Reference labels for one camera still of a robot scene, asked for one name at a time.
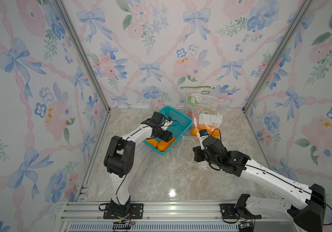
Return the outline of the small yellow mango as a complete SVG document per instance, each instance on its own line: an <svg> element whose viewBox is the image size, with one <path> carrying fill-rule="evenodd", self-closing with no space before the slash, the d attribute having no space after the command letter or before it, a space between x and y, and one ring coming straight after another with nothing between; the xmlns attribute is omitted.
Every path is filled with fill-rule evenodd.
<svg viewBox="0 0 332 232"><path fill-rule="evenodd" d="M159 142L155 138L147 138L146 142L149 143L154 148L157 148L159 144Z"/></svg>

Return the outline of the orange mango top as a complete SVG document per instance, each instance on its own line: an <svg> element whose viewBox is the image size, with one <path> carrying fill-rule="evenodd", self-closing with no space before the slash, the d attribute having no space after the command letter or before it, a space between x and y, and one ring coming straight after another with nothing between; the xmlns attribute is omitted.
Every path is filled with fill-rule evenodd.
<svg viewBox="0 0 332 232"><path fill-rule="evenodd" d="M221 135L221 132L218 128L214 126L209 126L209 125L201 125L200 130L207 130L209 136L213 136L215 138L218 138Z"/></svg>

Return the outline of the clear plastic bag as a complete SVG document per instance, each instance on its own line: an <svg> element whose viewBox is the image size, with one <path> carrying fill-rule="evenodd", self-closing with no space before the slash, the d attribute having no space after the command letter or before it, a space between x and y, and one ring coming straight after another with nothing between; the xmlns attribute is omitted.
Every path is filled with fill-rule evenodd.
<svg viewBox="0 0 332 232"><path fill-rule="evenodd" d="M200 97L199 107L193 109L192 128L200 128L201 125L209 125L220 130L220 125L229 107L229 100L220 99L211 95L202 95Z"/></svg>
<svg viewBox="0 0 332 232"><path fill-rule="evenodd" d="M177 157L187 164L190 168L207 170L208 163L206 161L197 162L194 160L193 148L200 145L199 140L194 136L184 136L181 138L181 145L177 151Z"/></svg>

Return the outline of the clear zip-top bag green print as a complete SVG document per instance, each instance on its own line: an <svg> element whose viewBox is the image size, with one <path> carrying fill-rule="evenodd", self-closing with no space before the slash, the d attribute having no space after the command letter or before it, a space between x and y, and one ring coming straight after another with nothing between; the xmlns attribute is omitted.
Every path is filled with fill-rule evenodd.
<svg viewBox="0 0 332 232"><path fill-rule="evenodd" d="M202 95L213 95L215 87L213 86L197 86L197 87L181 87L181 93L184 96L184 104L187 115L193 118L193 109L199 107L200 97Z"/></svg>

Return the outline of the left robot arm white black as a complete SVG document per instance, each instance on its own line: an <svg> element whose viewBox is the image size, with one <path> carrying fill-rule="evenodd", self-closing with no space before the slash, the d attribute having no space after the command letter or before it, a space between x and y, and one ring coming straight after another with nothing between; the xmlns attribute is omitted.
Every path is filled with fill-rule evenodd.
<svg viewBox="0 0 332 232"><path fill-rule="evenodd" d="M141 122L132 132L111 138L104 159L104 166L110 174L113 187L110 210L122 216L130 210L127 175L133 167L137 146L146 139L158 138L164 142L171 141L173 135L168 128L175 122L176 120L170 116L154 112L150 119Z"/></svg>

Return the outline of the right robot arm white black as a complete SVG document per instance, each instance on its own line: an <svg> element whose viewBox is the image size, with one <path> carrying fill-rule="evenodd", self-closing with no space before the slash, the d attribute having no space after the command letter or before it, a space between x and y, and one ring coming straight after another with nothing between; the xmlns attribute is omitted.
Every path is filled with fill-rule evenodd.
<svg viewBox="0 0 332 232"><path fill-rule="evenodd" d="M207 162L216 171L253 181L281 199L261 199L242 194L230 210L221 207L222 217L234 214L237 219L262 219L272 216L291 220L297 230L321 232L326 212L325 189L313 184L308 186L288 179L239 151L228 151L220 139L206 136L201 144L193 148L196 162Z"/></svg>

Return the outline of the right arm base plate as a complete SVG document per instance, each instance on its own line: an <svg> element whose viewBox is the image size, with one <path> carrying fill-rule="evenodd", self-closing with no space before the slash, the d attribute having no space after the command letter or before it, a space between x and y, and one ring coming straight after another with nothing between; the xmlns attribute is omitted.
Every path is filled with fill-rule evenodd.
<svg viewBox="0 0 332 232"><path fill-rule="evenodd" d="M219 206L223 219L262 219L261 215L250 213L244 206L236 206L236 204L220 204Z"/></svg>

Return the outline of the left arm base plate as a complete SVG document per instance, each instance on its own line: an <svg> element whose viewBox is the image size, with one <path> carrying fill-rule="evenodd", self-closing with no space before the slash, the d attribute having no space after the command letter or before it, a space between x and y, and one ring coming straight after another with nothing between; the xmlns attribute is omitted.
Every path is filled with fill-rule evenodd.
<svg viewBox="0 0 332 232"><path fill-rule="evenodd" d="M105 208L99 206L103 212L103 219L142 219L144 204L126 203L124 206L110 202Z"/></svg>

